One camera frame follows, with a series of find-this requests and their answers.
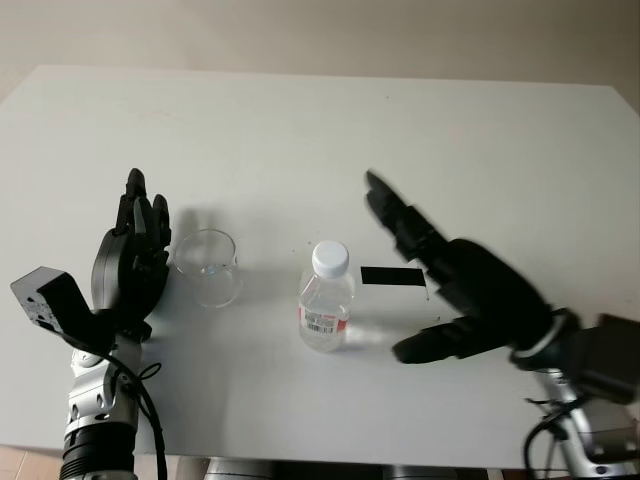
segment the black tape strip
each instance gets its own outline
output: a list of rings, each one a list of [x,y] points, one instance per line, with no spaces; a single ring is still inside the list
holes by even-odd
[[[360,267],[365,285],[415,285],[426,287],[419,268]]]

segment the white bottle cap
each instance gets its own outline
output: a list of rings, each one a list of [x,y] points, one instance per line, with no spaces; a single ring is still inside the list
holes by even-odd
[[[316,245],[311,256],[313,271],[322,278],[338,278],[347,273],[349,251],[340,242],[325,240]]]

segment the white wall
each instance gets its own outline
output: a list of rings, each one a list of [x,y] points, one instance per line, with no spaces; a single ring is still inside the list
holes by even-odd
[[[0,0],[0,99],[41,63],[613,85],[638,0]]]

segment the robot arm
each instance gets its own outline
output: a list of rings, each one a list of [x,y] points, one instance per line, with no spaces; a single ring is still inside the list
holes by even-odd
[[[429,363],[509,346],[510,360],[536,372],[552,405],[525,444],[529,475],[529,446],[546,429],[560,441],[573,477],[637,478],[633,461],[640,448],[623,405],[633,401],[640,383],[640,323],[603,315],[597,328],[582,330],[576,315],[552,312],[488,250],[469,240],[447,241],[373,172],[367,181],[367,202],[395,237],[398,252],[418,260],[440,285],[439,295],[465,315],[399,342],[396,358]]]
[[[158,195],[151,206],[144,176],[133,169],[93,266],[93,311],[59,270],[40,267],[11,284],[31,321],[75,349],[61,480],[135,480],[139,410],[153,427],[158,478],[167,477],[160,421],[138,372],[141,343],[151,334],[145,318],[169,272],[170,240],[166,200]]]

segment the white table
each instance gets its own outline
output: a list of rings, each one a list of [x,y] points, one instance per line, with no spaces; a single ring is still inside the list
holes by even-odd
[[[356,276],[402,265],[364,205],[374,167],[553,304],[638,318],[639,129],[610,87],[39,68],[0,105],[0,444],[60,448],[72,383],[71,348],[8,285],[47,265],[90,298],[135,166],[169,201],[172,249],[228,231],[247,282],[206,310],[172,271],[149,318],[167,453],[518,467],[538,418],[522,399],[542,393],[506,350],[400,365],[395,341],[455,313],[433,286],[360,286],[348,349],[317,354],[298,338],[300,272],[327,238]]]

